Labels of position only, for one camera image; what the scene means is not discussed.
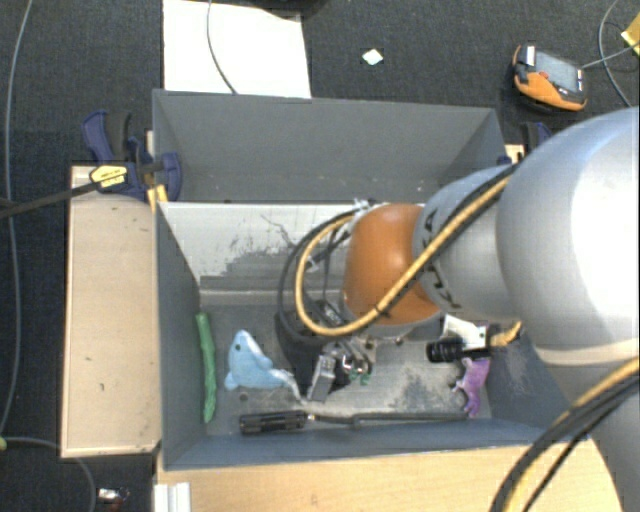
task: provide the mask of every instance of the orange device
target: orange device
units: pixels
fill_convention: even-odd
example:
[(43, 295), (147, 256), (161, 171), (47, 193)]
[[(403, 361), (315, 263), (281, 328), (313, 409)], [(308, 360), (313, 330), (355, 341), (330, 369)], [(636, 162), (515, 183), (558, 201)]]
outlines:
[(584, 71), (577, 64), (531, 44), (518, 46), (512, 64), (516, 88), (536, 103), (573, 112), (587, 104)]

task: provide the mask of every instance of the bin floor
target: bin floor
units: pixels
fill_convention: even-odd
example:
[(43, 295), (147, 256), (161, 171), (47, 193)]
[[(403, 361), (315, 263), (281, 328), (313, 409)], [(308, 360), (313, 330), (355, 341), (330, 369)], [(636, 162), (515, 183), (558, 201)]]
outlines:
[[(243, 414), (303, 409), (309, 413), (351, 416), (371, 412), (456, 413), (466, 403), (463, 392), (453, 393), (456, 379), (463, 375), (458, 363), (432, 364), (425, 355), (425, 345), (437, 338), (437, 329), (421, 329), (415, 340), (400, 346), (380, 344), (377, 362), (369, 384), (355, 381), (331, 393), (326, 402), (295, 400), (287, 388), (257, 390), (237, 388), (229, 391), (224, 379), (229, 371), (228, 353), (235, 333), (249, 332), (274, 363), (275, 368), (291, 370), (275, 334), (273, 306), (207, 306), (216, 344), (217, 404), (209, 435), (238, 433), (238, 419)], [(482, 393), (481, 417), (490, 417), (486, 393)], [(318, 423), (314, 428), (343, 428)]]

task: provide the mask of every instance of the blue plush toy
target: blue plush toy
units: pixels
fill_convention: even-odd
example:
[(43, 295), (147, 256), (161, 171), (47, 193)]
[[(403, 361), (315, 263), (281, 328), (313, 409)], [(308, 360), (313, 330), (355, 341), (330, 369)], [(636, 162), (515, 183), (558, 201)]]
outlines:
[(238, 386), (255, 389), (291, 388), (297, 400), (300, 391), (293, 375), (273, 368), (273, 362), (262, 353), (247, 331), (238, 331), (229, 349), (229, 373), (224, 380), (228, 390)]

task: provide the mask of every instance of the white cable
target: white cable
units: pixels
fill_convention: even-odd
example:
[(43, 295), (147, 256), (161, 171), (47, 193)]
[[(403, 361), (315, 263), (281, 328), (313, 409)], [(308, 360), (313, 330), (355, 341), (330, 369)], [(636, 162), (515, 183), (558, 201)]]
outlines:
[[(607, 22), (607, 19), (609, 18), (609, 14), (611, 14), (611, 11), (613, 10), (613, 8), (616, 6), (617, 3), (618, 3), (618, 0), (614, 0), (614, 2), (611, 4), (609, 9), (607, 9), (607, 12), (604, 14), (604, 16), (602, 17), (602, 21), (600, 22), (600, 27), (598, 28), (598, 52), (600, 53), (600, 57), (602, 59), (605, 58), (604, 50), (602, 49), (602, 33), (604, 31), (604, 25)], [(624, 104), (627, 107), (630, 107), (631, 102), (627, 99), (627, 97), (624, 95), (624, 93), (620, 89), (620, 86), (618, 85), (618, 82), (616, 82), (616, 79), (613, 78), (613, 75), (611, 74), (611, 70), (609, 70), (609, 66), (607, 65), (607, 61), (603, 60), (602, 65), (604, 66), (604, 70), (607, 72), (607, 76), (611, 81), (611, 85), (613, 85), (613, 88), (618, 93), (618, 96), (620, 96), (620, 98), (622, 99), (622, 101), (624, 101)]]
[[(22, 46), (22, 37), (24, 36), (24, 29), (27, 26), (29, 20), (29, 13), (31, 12), (31, 6), (33, 0), (29, 0), (27, 8), (24, 11), (24, 17), (22, 18), (22, 25), (20, 26), (20, 32), (16, 39), (16, 47), (13, 50), (13, 59), (11, 60), (11, 71), (9, 71), (9, 83), (7, 86), (7, 109), (4, 118), (4, 180), (6, 184), (7, 200), (13, 200), (13, 194), (11, 190), (11, 102), (13, 96), (13, 83), (15, 81), (16, 66), (18, 64), (18, 54), (20, 53), (20, 47)], [(13, 359), (13, 370), (11, 372), (11, 384), (9, 385), (9, 393), (7, 394), (7, 402), (2, 413), (2, 420), (0, 420), (0, 435), (4, 432), (7, 426), (7, 420), (9, 419), (9, 411), (11, 410), (11, 404), (13, 403), (13, 396), (16, 392), (16, 383), (18, 381), (18, 369), (20, 367), (20, 352), (22, 348), (22, 293), (20, 291), (20, 267), (18, 264), (18, 244), (16, 241), (16, 229), (13, 223), (13, 217), (9, 217), (9, 239), (11, 245), (11, 262), (13, 265), (13, 287), (15, 293), (16, 304), (16, 350)]]
[(582, 69), (587, 69), (587, 68), (590, 68), (591, 66), (595, 66), (596, 64), (599, 64), (600, 62), (604, 62), (606, 60), (613, 59), (614, 57), (618, 57), (619, 55), (622, 55), (623, 53), (627, 53), (628, 51), (633, 50), (639, 44), (640, 44), (640, 41), (638, 41), (637, 43), (635, 43), (635, 44), (633, 44), (633, 45), (631, 45), (631, 46), (629, 46), (629, 47), (627, 47), (627, 48), (625, 48), (623, 50), (620, 50), (619, 52), (616, 52), (616, 53), (614, 53), (612, 55), (609, 55), (609, 56), (607, 56), (607, 57), (605, 57), (603, 59), (594, 60), (593, 62), (589, 62), (589, 64), (585, 64), (584, 66), (581, 66), (581, 67), (582, 67)]
[[(16, 46), (13, 50), (13, 58), (11, 60), (11, 70), (9, 71), (9, 82), (7, 84), (7, 107), (4, 119), (4, 178), (6, 184), (7, 201), (13, 200), (13, 194), (11, 190), (11, 105), (13, 98), (13, 84), (15, 82), (16, 67), (18, 64), (18, 55), (22, 46), (22, 38), (24, 36), (24, 30), (29, 20), (29, 14), (31, 13), (31, 6), (33, 0), (29, 0), (27, 7), (22, 18), (22, 25), (20, 25), (20, 32), (18, 32), (18, 38), (16, 39)], [(7, 394), (7, 402), (2, 414), (2, 420), (0, 421), (0, 441), (2, 440), (2, 433), (7, 425), (9, 419), (9, 411), (11, 410), (11, 404), (13, 403), (13, 397), (16, 391), (16, 384), (18, 381), (18, 370), (20, 368), (20, 352), (22, 347), (22, 294), (20, 285), (20, 267), (18, 262), (18, 247), (16, 243), (16, 232), (13, 223), (13, 217), (9, 217), (9, 237), (11, 244), (11, 261), (13, 264), (13, 283), (15, 288), (15, 307), (16, 307), (16, 349), (15, 357), (13, 360), (13, 370), (11, 372), (11, 384), (9, 385), (9, 393)], [(5, 437), (4, 441), (9, 443), (23, 443), (31, 444), (35, 446), (44, 446), (53, 450), (58, 450), (59, 446), (51, 441), (44, 439), (37, 439), (28, 436), (9, 436)], [(90, 502), (89, 512), (94, 512), (96, 508), (96, 484), (93, 479), (93, 475), (89, 470), (89, 467), (80, 459), (73, 459), (84, 472), (87, 482), (89, 484)]]

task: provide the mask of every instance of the white object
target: white object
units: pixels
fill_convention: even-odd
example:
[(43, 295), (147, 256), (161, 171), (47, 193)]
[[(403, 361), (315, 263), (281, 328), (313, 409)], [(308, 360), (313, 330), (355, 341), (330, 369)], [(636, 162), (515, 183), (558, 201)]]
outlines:
[(384, 57), (382, 56), (382, 54), (378, 50), (376, 50), (375, 48), (372, 48), (368, 52), (364, 53), (362, 55), (362, 58), (370, 66), (375, 66), (376, 64), (378, 64), (378, 63), (380, 63), (380, 62), (382, 62), (384, 60)]
[[(164, 87), (230, 92), (207, 42), (207, 2), (164, 0)], [(240, 94), (310, 98), (300, 17), (283, 19), (253, 7), (213, 4), (211, 44)]]
[(442, 334), (460, 336), (464, 340), (467, 349), (486, 346), (487, 328), (485, 326), (477, 326), (473, 322), (460, 320), (455, 316), (445, 315)]
[(191, 512), (191, 487), (188, 482), (153, 486), (154, 512)]

